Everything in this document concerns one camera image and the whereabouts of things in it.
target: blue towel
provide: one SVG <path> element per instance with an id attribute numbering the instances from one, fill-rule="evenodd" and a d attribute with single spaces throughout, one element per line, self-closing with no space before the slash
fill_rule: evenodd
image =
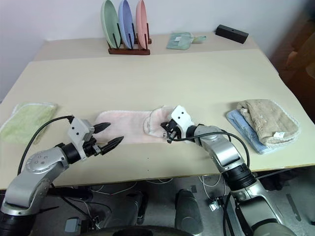
<path id="1" fill-rule="evenodd" d="M 238 110 L 230 111 L 226 114 L 226 118 L 259 154 L 265 154 L 276 149 L 274 147 L 267 147 L 259 141 L 256 132 Z"/>

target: pink towel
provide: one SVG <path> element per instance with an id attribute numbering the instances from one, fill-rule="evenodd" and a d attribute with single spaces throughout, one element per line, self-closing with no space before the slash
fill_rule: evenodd
<path id="1" fill-rule="evenodd" d="M 160 126 L 168 121 L 174 107 L 163 106 L 154 111 L 107 111 L 96 118 L 95 124 L 110 122 L 104 131 L 95 134 L 99 143 L 124 136 L 122 144 L 166 142 L 165 130 Z"/>

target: black box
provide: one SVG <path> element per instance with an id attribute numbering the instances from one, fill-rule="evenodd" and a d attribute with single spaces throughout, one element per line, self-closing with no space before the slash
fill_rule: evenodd
<path id="1" fill-rule="evenodd" d="M 216 30 L 216 35 L 231 39 L 235 42 L 244 43 L 248 37 L 248 33 L 233 29 L 224 25 L 219 25 Z"/>

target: green towel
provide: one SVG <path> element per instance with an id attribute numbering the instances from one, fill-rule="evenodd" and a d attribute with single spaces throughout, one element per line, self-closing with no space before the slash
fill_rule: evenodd
<path id="1" fill-rule="evenodd" d="M 0 128 L 0 139 L 9 143 L 28 144 L 33 134 L 49 121 L 57 105 L 53 103 L 20 103 L 15 106 L 11 117 Z M 34 140 L 37 144 L 45 129 Z"/>

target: white wall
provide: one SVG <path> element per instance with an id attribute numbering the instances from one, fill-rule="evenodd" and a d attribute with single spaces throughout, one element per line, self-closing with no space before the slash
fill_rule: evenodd
<path id="1" fill-rule="evenodd" d="M 138 0 L 129 0 L 135 13 Z M 150 32 L 213 31 L 219 24 L 252 35 L 267 56 L 307 0 L 145 0 Z M 0 0 L 0 101 L 44 40 L 103 37 L 103 0 Z M 120 0 L 113 0 L 118 9 Z"/>

